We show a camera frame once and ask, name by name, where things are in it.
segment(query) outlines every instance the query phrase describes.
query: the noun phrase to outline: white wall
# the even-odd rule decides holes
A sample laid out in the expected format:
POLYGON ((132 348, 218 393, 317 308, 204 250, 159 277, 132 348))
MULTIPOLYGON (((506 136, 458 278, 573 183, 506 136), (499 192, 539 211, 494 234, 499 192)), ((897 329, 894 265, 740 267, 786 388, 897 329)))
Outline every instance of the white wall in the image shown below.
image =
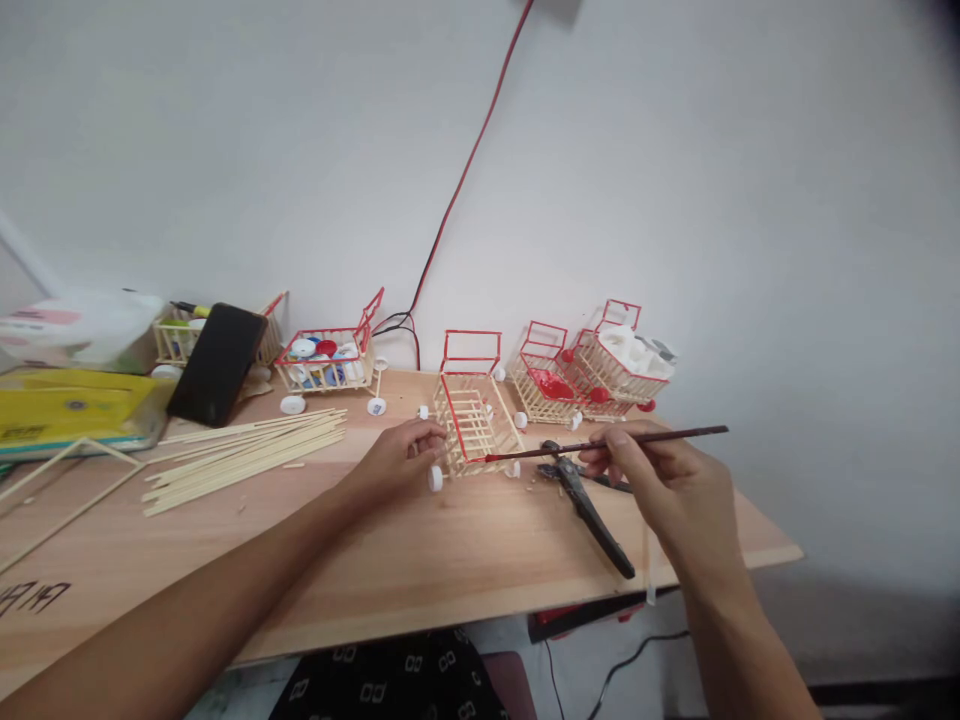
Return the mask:
MULTIPOLYGON (((417 312, 508 345, 645 306, 677 425, 808 552, 761 574, 810 677, 957 637, 957 83, 898 3, 536 10, 417 312)), ((0 208, 87 285, 405 309, 519 5, 0 4, 0 208)), ((411 363, 409 336, 384 348, 411 363)))

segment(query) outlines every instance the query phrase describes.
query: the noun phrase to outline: red paint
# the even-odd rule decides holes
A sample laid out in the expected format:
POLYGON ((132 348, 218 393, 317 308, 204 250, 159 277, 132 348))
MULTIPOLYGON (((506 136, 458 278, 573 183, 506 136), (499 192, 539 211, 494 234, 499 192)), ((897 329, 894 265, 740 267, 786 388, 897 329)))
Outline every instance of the red paint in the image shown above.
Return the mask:
POLYGON ((530 368, 530 377, 540 388, 545 398, 550 400, 572 400, 573 390, 567 382, 552 370, 530 368))

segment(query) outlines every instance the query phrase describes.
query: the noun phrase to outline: finger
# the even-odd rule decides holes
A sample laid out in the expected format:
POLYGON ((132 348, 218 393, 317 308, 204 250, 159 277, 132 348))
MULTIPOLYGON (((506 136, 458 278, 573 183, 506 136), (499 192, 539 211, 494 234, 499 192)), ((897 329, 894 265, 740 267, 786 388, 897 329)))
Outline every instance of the finger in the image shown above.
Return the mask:
POLYGON ((609 461, 605 460, 590 463, 586 468, 587 477, 597 477, 598 475, 603 475, 607 471, 607 467, 609 467, 609 465, 609 461))
POLYGON ((445 438, 447 436, 447 431, 432 420, 408 420, 403 425, 400 425, 398 429, 400 431, 400 439, 404 445, 413 445, 417 440, 423 438, 445 438))
POLYGON ((600 460, 609 460, 610 453, 606 448, 596 448, 595 450, 581 450, 577 457, 585 463, 599 462, 600 460))
POLYGON ((440 453, 436 448, 426 448, 413 460, 407 460, 407 465, 416 476, 425 475, 430 466, 437 462, 440 453))
MULTIPOLYGON (((653 433, 670 432, 670 428, 658 425, 650 420, 634 420, 615 426, 634 438, 642 438, 653 433)), ((693 472, 699 467, 698 451, 686 440, 658 440, 643 443, 643 450, 661 460, 673 460, 683 467, 684 472, 693 472)))
POLYGON ((610 428, 605 437, 613 463, 630 481, 641 512, 652 510, 664 498, 665 493, 670 491, 660 482, 653 465, 630 435, 620 428, 610 428))

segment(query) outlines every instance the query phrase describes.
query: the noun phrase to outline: red frame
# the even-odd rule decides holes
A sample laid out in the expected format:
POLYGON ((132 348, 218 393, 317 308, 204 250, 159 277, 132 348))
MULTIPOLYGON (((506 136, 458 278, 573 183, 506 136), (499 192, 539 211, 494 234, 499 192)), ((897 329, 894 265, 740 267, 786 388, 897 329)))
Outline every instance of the red frame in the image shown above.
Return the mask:
POLYGON ((643 308, 641 308, 639 305, 634 305, 633 303, 627 303, 627 302, 624 302, 623 300, 613 300, 613 299, 607 300, 607 304, 604 305, 603 317, 600 319, 600 322, 597 323, 597 326, 593 329, 594 332, 600 332, 600 328, 602 328, 604 325, 623 325, 624 324, 624 323, 618 323, 613 320, 607 319, 607 315, 610 314, 611 306, 617 306, 617 305, 623 307, 628 317, 631 309, 636 311, 633 316, 633 325, 630 326, 633 328, 634 332, 636 332, 637 325, 640 324, 640 311, 643 308))
POLYGON ((440 363, 440 376, 444 375, 489 375, 500 362, 500 342, 503 333, 494 330, 447 330, 443 340, 443 362, 440 363), (451 335, 496 335, 497 336, 497 354, 495 357, 476 357, 476 358, 458 358, 450 356, 450 336, 451 335), (490 369, 487 372, 444 372, 443 367, 447 360, 456 360, 460 362, 486 362, 490 360, 490 369))
POLYGON ((460 429, 460 422, 457 420, 457 412, 454 410, 453 398, 450 397, 450 387, 447 385, 447 377, 451 375, 486 375, 490 376, 490 373, 493 372, 493 369, 497 366, 497 363, 500 362, 500 342, 503 333, 490 330, 447 330, 443 340, 443 362, 440 363, 440 382, 443 384, 443 393, 447 396, 447 402, 450 404, 450 417, 453 419, 453 426, 457 430, 457 442, 460 443, 460 450, 463 451, 463 460, 466 463, 478 463, 486 462, 485 458, 479 457, 470 459, 470 453, 467 452, 467 446, 463 444, 463 431, 460 429), (450 352, 450 336, 451 335, 496 335, 497 336, 497 354, 496 357, 476 357, 476 358, 460 358, 460 357, 451 357, 450 352), (447 360, 457 360, 464 362, 485 362, 487 360, 491 361, 490 369, 487 372, 444 372, 444 365, 447 364, 447 360))
MULTIPOLYGON (((620 362, 620 359, 617 358, 616 355, 614 355, 612 352, 610 352, 609 350, 607 350, 607 348, 604 347, 603 343, 600 342, 600 328, 602 328, 605 324, 607 324, 607 325, 614 325, 614 326, 616 326, 616 325, 623 325, 623 323, 617 323, 617 322, 614 322, 613 320, 608 320, 608 319, 607 319, 607 314, 610 312, 610 305, 611 305, 611 303, 616 303, 617 305, 622 305, 623 308, 624 308, 624 310, 627 310, 627 312, 629 312, 630 308, 633 308, 633 309, 636 310, 636 314, 634 315, 634 319, 633 319, 633 325, 630 326, 631 328, 633 328, 634 332, 636 332, 636 330, 637 330, 637 325, 638 325, 639 322, 640 322, 640 310, 641 310, 641 308, 640 308, 639 305, 633 305, 632 303, 625 303, 625 302, 623 302, 622 300, 607 300, 607 304, 606 304, 606 306, 605 306, 604 309, 603 309, 603 318, 600 320, 600 322, 597 323, 597 327, 595 327, 595 328, 593 329, 593 334, 597 336, 597 344, 600 346, 600 349, 603 350, 607 355, 609 355, 609 356, 617 363, 617 365, 619 365, 621 368, 623 368, 623 371, 624 371, 627 375, 629 375, 630 377, 641 378, 641 379, 643 379, 643 380, 650 380, 651 382, 669 383, 669 382, 670 382, 669 380, 664 380, 663 378, 652 378, 652 377, 650 377, 649 375, 635 375, 634 373, 630 372, 630 371, 627 369, 627 366, 626 366, 626 365, 624 365, 622 362, 620 362)), ((583 334, 584 334, 585 332, 590 332, 590 331, 589 331, 589 330, 581 330, 581 331, 580 331, 580 335, 577 337, 577 344, 574 346, 574 348, 578 348, 578 347, 580 347, 580 346, 582 345, 582 342, 583 342, 583 334)))
POLYGON ((360 323, 355 328, 317 328, 315 330, 298 330, 296 333, 294 333, 290 343, 283 349, 280 357, 274 361, 274 365, 333 365, 338 363, 356 362, 360 359, 361 355, 367 352, 367 346, 370 344, 370 338, 373 335, 370 330, 370 324, 373 322, 373 316, 380 308, 380 303, 382 301, 383 288, 380 288, 380 291, 373 296, 373 300, 367 303, 366 307, 363 308, 363 313, 360 316, 360 323), (293 344, 300 338, 319 333, 334 332, 349 332, 351 335, 353 335, 354 344, 357 346, 357 355, 355 357, 337 359, 330 358, 329 360, 287 359, 290 357, 290 351, 293 348, 293 344))
POLYGON ((527 338, 523 341, 523 345, 520 346, 520 359, 523 360, 524 366, 527 368, 527 374, 530 375, 530 379, 533 380, 533 384, 537 387, 537 392, 539 392, 544 400, 550 402, 560 402, 567 403, 569 405, 583 405, 586 402, 586 398, 583 394, 577 389, 576 384, 573 380, 570 379, 570 376, 567 374, 566 370, 563 369, 563 366, 558 362, 557 358, 560 357, 560 353, 563 352, 563 346, 567 344, 567 331, 565 328, 557 327, 556 325, 550 325, 548 323, 542 323, 538 320, 531 320, 530 327, 527 328, 527 338), (563 339, 561 339, 559 345, 551 345, 550 343, 543 343, 538 340, 532 340, 530 338, 531 333, 538 328, 548 328, 550 330, 556 330, 557 332, 563 333, 563 339), (553 355, 537 355, 536 353, 527 352, 527 345, 538 345, 540 347, 555 349, 556 352, 553 355), (537 384, 537 381, 534 379, 531 371, 533 368, 530 367, 530 363, 527 361, 527 356, 536 357, 536 358, 545 358, 551 361, 556 365, 556 373, 559 375, 563 381, 567 384, 567 387, 573 391, 572 398, 552 398, 547 397, 543 394, 543 390, 540 389, 540 386, 537 384))

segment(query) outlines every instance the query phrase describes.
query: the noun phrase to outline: wooden stick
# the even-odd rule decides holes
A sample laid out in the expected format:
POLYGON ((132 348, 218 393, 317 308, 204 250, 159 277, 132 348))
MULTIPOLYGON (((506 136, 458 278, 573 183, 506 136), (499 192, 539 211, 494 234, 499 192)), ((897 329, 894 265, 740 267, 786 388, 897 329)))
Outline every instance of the wooden stick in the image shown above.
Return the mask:
POLYGON ((84 444, 84 440, 86 440, 86 438, 80 438, 79 440, 77 440, 77 441, 74 442, 73 444, 69 445, 68 447, 65 447, 63 450, 61 450, 61 451, 58 452, 56 455, 54 455, 52 458, 50 458, 49 460, 47 460, 43 465, 41 465, 40 467, 38 467, 36 470, 34 470, 34 471, 33 471, 32 473, 30 473, 29 475, 27 475, 25 478, 23 478, 22 480, 19 480, 18 482, 14 483, 11 487, 9 487, 9 488, 7 488, 6 490, 4 490, 2 493, 0 493, 0 502, 3 502, 4 498, 6 498, 6 497, 9 496, 9 495, 12 495, 12 494, 15 493, 17 490, 19 490, 19 489, 22 488, 24 485, 26 485, 28 482, 30 482, 31 480, 33 480, 34 478, 36 478, 37 475, 39 475, 40 473, 42 473, 42 472, 43 472, 44 470, 46 470, 48 467, 50 467, 50 466, 53 465, 54 463, 58 463, 58 462, 60 462, 61 460, 63 460, 63 458, 65 458, 67 455, 69 455, 70 453, 72 453, 72 452, 73 452, 74 450, 76 450, 78 447, 80 447, 81 445, 83 445, 83 444, 84 444))
MULTIPOLYGON (((292 417, 283 417, 277 418, 276 420, 265 420, 263 423, 255 423, 253 427, 246 428, 240 432, 224 432, 220 435, 211 436, 211 437, 195 437, 183 441, 184 445, 192 445, 200 442, 207 442, 208 440, 217 440, 221 437, 231 437, 234 435, 242 435, 244 433, 257 432, 259 430, 272 430, 276 427, 286 426, 286 425, 308 425, 321 417, 341 417, 346 414, 346 410, 334 410, 332 412, 323 412, 320 411, 317 414, 309 413, 303 415, 294 415, 292 417)), ((233 428, 223 428, 223 430, 233 430, 233 428)))
POLYGON ((340 431, 339 434, 334 435, 333 437, 324 438, 321 441, 315 442, 309 448, 297 448, 287 453, 282 454, 281 456, 275 456, 269 460, 264 460, 261 463, 248 466, 242 472, 239 472, 235 475, 221 478, 214 482, 210 482, 205 485, 193 488, 189 492, 185 492, 177 495, 176 497, 165 497, 162 500, 158 501, 153 507, 147 508, 143 511, 143 514, 147 517, 153 517, 154 515, 159 515, 162 512, 167 510, 172 510, 175 507, 188 503, 197 498, 201 498, 204 495, 209 495, 212 492, 221 490, 222 488, 234 485, 238 482, 242 482, 247 478, 253 477, 254 475, 259 475, 265 470, 277 467, 278 465, 283 465, 294 458, 301 457, 310 452, 315 452, 316 450, 321 450, 329 445, 340 442, 346 435, 345 431, 340 431))
POLYGON ((179 442, 187 442, 188 440, 194 440, 195 438, 209 438, 211 440, 224 437, 227 435, 237 435, 243 432, 249 432, 250 430, 262 429, 268 425, 275 424, 286 424, 286 423, 297 423, 303 422, 309 418, 316 417, 318 415, 331 415, 334 413, 344 414, 346 410, 337 410, 336 408, 326 408, 324 410, 317 410, 311 413, 303 413, 302 415, 294 416, 284 416, 279 418, 272 418, 270 420, 259 420, 257 422, 246 423, 244 425, 231 425, 225 428, 213 428, 210 430, 200 430, 194 433, 184 433, 183 435, 176 435, 172 438, 167 438, 166 440, 161 440, 158 445, 172 445, 179 442))
POLYGON ((173 483, 170 483, 166 487, 160 487, 159 489, 154 489, 143 495, 144 501, 155 500, 164 497, 171 497, 182 492, 186 492, 191 488, 199 487, 204 484, 208 484, 219 480, 224 477, 234 475, 238 472, 245 472, 250 467, 257 465, 264 460, 269 460, 271 458, 282 456, 286 458, 283 462, 289 462, 290 460, 295 460, 301 455, 305 455, 308 451, 302 451, 299 453, 294 453, 290 455, 290 450, 295 450, 297 448, 311 447, 318 441, 322 441, 328 437, 339 436, 342 437, 343 431, 338 431, 337 433, 325 434, 321 436, 314 436, 306 440, 299 440, 295 443, 288 444, 281 448, 270 448, 266 451, 261 451, 258 454, 250 454, 247 457, 240 459, 239 461, 231 460, 229 463, 224 463, 222 466, 214 467, 207 472, 197 473, 184 478, 178 478, 173 483))
POLYGON ((270 435, 268 437, 262 438, 254 443, 251 443, 246 446, 236 447, 224 452, 218 453, 217 455, 212 455, 211 457, 204 458, 202 460, 196 460, 192 463, 184 465, 179 468, 174 468, 173 470, 167 470, 166 472, 153 475, 148 480, 156 481, 154 489, 164 487, 167 485, 176 484, 179 482, 184 482, 185 478, 199 477, 203 474, 202 468, 207 468, 208 466, 213 467, 213 471, 217 472, 218 470, 227 468, 230 465, 235 465, 238 458, 243 455, 255 455, 257 452, 273 448, 278 449, 281 447, 286 447, 291 438, 314 438, 318 437, 333 431, 337 425, 341 425, 346 420, 335 420, 327 421, 323 423, 317 423, 316 425, 308 425, 306 428, 299 428, 297 431, 286 431, 285 433, 278 433, 277 436, 270 435))
MULTIPOLYGON (((679 440, 680 438, 699 437, 701 435, 717 435, 719 433, 730 432, 726 425, 711 425, 710 427, 691 428, 690 430, 672 430, 665 433, 649 433, 647 435, 634 435, 633 439, 638 445, 648 442, 658 442, 660 440, 679 440)), ((595 443, 580 443, 579 445, 565 445, 555 450, 540 448, 539 450, 527 450, 522 453, 512 453, 510 455, 487 455, 484 462, 497 462, 498 460, 510 460, 521 457, 541 457, 542 455, 558 455, 559 453, 577 452, 578 450, 596 450, 607 446, 606 440, 600 440, 595 443)))
MULTIPOLYGON (((316 426, 309 426, 297 432, 288 433, 281 438, 266 438, 247 447, 227 450, 220 455, 214 455, 213 457, 206 458, 204 460, 197 460, 189 465, 184 465, 181 468, 168 470, 165 473, 160 473, 160 475, 155 476, 157 482, 154 485, 154 490, 164 486, 184 485, 198 482, 199 480, 206 478, 211 474, 217 474, 232 469, 263 454, 279 452, 280 450, 295 446, 301 442, 307 442, 318 437, 328 435, 334 432, 334 429, 337 425, 340 425, 344 422, 346 421, 337 420, 316 426)), ((150 498, 144 496, 143 499, 149 500, 150 498)))
POLYGON ((133 463, 134 465, 138 465, 138 466, 139 466, 139 465, 142 465, 142 463, 140 463, 139 461, 134 460, 133 458, 130 458, 130 457, 124 455, 124 454, 123 454, 122 452, 120 452, 119 450, 115 450, 115 449, 113 449, 112 447, 108 447, 107 445, 104 445, 103 443, 99 443, 99 442, 97 442, 96 440, 91 440, 90 438, 80 438, 79 440, 75 441, 74 443, 72 443, 72 444, 69 445, 68 447, 65 447, 63 450, 61 450, 60 452, 58 452, 58 453, 57 453, 56 455, 54 455, 52 458, 50 458, 49 460, 47 460, 43 465, 41 465, 40 467, 38 467, 36 470, 34 470, 33 472, 31 472, 29 475, 27 475, 25 478, 19 480, 19 481, 16 482, 14 485, 12 485, 11 487, 7 488, 7 489, 4 490, 2 493, 0 493, 0 502, 3 502, 4 498, 6 498, 7 496, 13 494, 14 492, 16 492, 17 490, 19 490, 20 488, 22 488, 24 485, 26 485, 28 482, 30 482, 30 481, 32 481, 33 479, 35 479, 38 475, 40 475, 44 470, 46 470, 47 468, 49 468, 51 465, 54 465, 55 463, 60 462, 60 461, 63 460, 67 455, 69 455, 71 452, 73 452, 73 451, 76 450, 78 447, 81 447, 81 446, 83 446, 83 445, 88 445, 88 446, 90 446, 90 447, 92 447, 92 448, 94 448, 94 449, 96 449, 96 450, 99 450, 100 452, 106 453, 107 455, 112 455, 113 457, 117 458, 118 460, 124 460, 124 461, 126 461, 126 462, 128 462, 128 463, 133 463))
POLYGON ((89 509, 92 508, 94 505, 96 505, 96 504, 99 503, 101 500, 103 500, 105 497, 107 497, 107 495, 109 495, 109 494, 112 493, 114 490, 116 490, 116 489, 119 488, 121 485, 123 485, 127 480, 129 480, 129 479, 132 478, 134 475, 136 475, 138 472, 140 472, 140 471, 143 469, 143 467, 144 467, 144 465, 143 465, 142 463, 137 463, 137 467, 135 467, 133 470, 131 470, 130 472, 128 472, 128 473, 127 473, 126 475, 124 475, 122 478, 120 478, 119 480, 117 480, 113 485, 111 485, 111 486, 108 487, 106 490, 104 490, 104 491, 101 492, 99 495, 97 495, 95 498, 93 498, 93 500, 91 500, 90 502, 88 502, 88 503, 82 505, 81 507, 77 508, 76 510, 74 510, 72 513, 70 513, 70 515, 69 515, 65 520, 61 520, 59 524, 57 524, 57 525, 56 525, 55 527, 53 527, 51 530, 48 530, 39 540, 35 540, 33 543, 31 543, 31 544, 28 545, 26 548, 24 548, 23 550, 21 550, 20 552, 18 552, 18 553, 17 553, 16 555, 14 555, 12 558, 10 558, 9 560, 7 560, 2 566, 0 566, 0 575, 2 575, 3 573, 5 573, 7 570, 9 570, 11 567, 13 567, 14 565, 16 565, 16 564, 17 564, 18 562, 20 562, 21 560, 23 560, 27 555, 29 555, 29 554, 32 553, 34 550, 36 550, 38 547, 40 547, 41 545, 43 545, 47 540, 49 540, 49 539, 52 538, 54 535, 56 535, 58 532, 60 532, 61 530, 63 530, 67 525, 69 525, 70 523, 72 523, 72 522, 73 522, 74 520, 76 520, 78 517, 80 517, 81 515, 83 515, 87 510, 89 510, 89 509))

